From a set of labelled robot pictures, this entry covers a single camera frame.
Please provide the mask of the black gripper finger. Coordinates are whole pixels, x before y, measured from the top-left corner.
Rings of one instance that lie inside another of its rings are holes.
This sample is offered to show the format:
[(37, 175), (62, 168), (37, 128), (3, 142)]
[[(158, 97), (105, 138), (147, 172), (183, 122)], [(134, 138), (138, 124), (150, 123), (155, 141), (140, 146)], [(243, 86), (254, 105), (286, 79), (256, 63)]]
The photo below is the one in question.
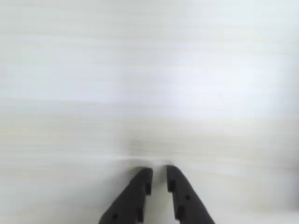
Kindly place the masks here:
[(168, 165), (166, 176), (167, 189), (172, 193), (176, 220), (181, 224), (215, 224), (206, 207), (179, 168)]
[(99, 224), (142, 224), (146, 197), (151, 195), (152, 168), (142, 168), (104, 212)]

